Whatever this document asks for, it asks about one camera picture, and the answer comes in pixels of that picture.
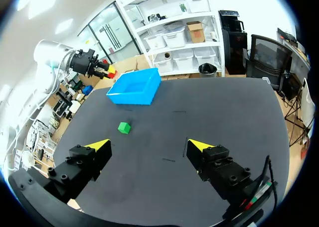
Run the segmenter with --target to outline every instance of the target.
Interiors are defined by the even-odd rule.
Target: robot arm
[[[53,69],[68,70],[90,76],[97,76],[100,79],[110,78],[109,74],[98,72],[96,68],[109,70],[110,64],[98,61],[99,55],[94,56],[95,51],[89,49],[88,52],[75,50],[72,47],[54,42],[42,40],[34,51],[34,60],[38,64],[45,64]]]
[[[6,129],[13,129],[14,137],[9,138],[5,158],[1,165],[5,167],[6,176],[13,170],[14,151],[22,150],[33,120],[37,117],[48,98],[58,90],[59,76],[63,71],[73,69],[74,72],[88,76],[97,76],[100,79],[113,78],[115,70],[110,64],[98,61],[95,51],[75,50],[72,47],[54,42],[42,40],[34,51],[34,60],[37,62],[35,87],[30,91],[22,110],[16,114],[16,123],[10,124]],[[109,73],[98,72],[102,68]]]

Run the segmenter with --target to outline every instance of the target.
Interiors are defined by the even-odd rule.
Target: wooden floor
[[[246,75],[229,75],[227,72],[225,74],[226,77],[231,78],[231,77],[246,77]],[[190,75],[190,78],[199,78],[199,74],[193,74]],[[278,98],[278,102],[280,104],[280,107],[282,109],[283,112],[283,116],[286,115],[286,113],[289,111],[290,107],[287,107],[287,104],[285,105],[285,103],[281,100],[281,98],[277,95],[277,93],[275,92],[277,98]],[[59,142],[59,140],[61,139],[62,135],[64,134],[65,130],[67,129],[69,125],[69,121],[66,119],[62,119],[60,122],[60,126],[57,129],[57,131],[54,133],[54,135],[52,136],[52,140],[55,142]],[[292,127],[293,125],[289,122],[286,121],[286,125],[287,125],[287,131],[288,131],[288,136],[289,138],[291,137],[292,134]],[[299,135],[301,134],[302,130],[298,127],[295,126],[294,128],[294,133],[293,133],[293,137],[292,140],[295,140],[297,137],[299,137]],[[293,182],[295,181],[299,170],[303,164],[303,161],[301,160],[301,149],[302,149],[302,145],[300,145],[300,143],[296,143],[295,145],[293,145],[292,147],[290,147],[290,163],[289,163],[289,176],[288,176],[288,182],[287,182],[287,186],[286,186],[286,193],[289,191],[290,187],[292,186]],[[74,201],[71,201],[69,203],[70,206],[73,206],[75,209],[78,209],[78,205],[76,205],[76,203]]]

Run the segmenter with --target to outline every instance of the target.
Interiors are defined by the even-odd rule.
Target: desk
[[[229,204],[201,181],[183,157],[187,138],[224,145],[238,164],[251,168],[252,179],[261,174],[269,154],[279,183],[279,202],[283,198],[289,171],[288,134],[267,82],[167,80],[150,106],[115,105],[105,96],[107,91],[95,90],[89,96],[54,153],[58,165],[76,144],[111,140],[112,158],[98,180],[89,182],[76,199],[85,213],[140,225],[207,227],[221,221]],[[117,130],[122,121],[132,123],[130,134]],[[266,214],[273,204],[272,195],[263,206]]]
[[[283,40],[283,44],[292,50],[292,63],[290,72],[296,74],[300,83],[304,83],[304,78],[307,79],[308,72],[310,70],[310,64],[306,61],[304,56],[300,54],[300,52],[293,47],[289,42]]]

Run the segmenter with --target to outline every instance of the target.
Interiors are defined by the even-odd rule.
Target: white ceiling
[[[113,0],[56,0],[54,7],[28,19],[28,6],[15,11],[0,34],[0,89],[13,87],[35,65],[33,51],[42,39],[61,42],[76,37],[82,28]],[[71,27],[58,35],[57,25],[73,18]]]

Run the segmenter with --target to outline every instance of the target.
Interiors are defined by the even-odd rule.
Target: office chair
[[[301,97],[301,103],[299,102],[299,97],[300,94],[302,93]],[[298,110],[301,109],[301,117],[298,117]],[[288,117],[292,114],[295,114],[295,119],[294,121],[291,121],[288,119]],[[304,78],[304,84],[302,88],[300,89],[298,95],[296,96],[296,100],[294,101],[293,105],[291,106],[290,110],[285,116],[285,120],[293,123],[293,129],[291,133],[291,137],[289,139],[289,147],[297,143],[298,141],[302,141],[303,137],[307,135],[309,138],[312,135],[312,130],[314,126],[314,114],[315,114],[315,104],[313,103],[311,97],[310,97],[310,92],[308,88],[308,83],[306,79]],[[296,123],[296,120],[301,120],[304,124],[304,126],[300,126],[299,124]],[[295,126],[298,126],[303,130],[303,133],[293,142],[291,143],[291,139],[293,137],[294,133],[294,128]]]
[[[246,77],[267,77],[273,89],[280,92],[292,51],[273,39],[255,34],[251,37],[250,57],[245,54]]]

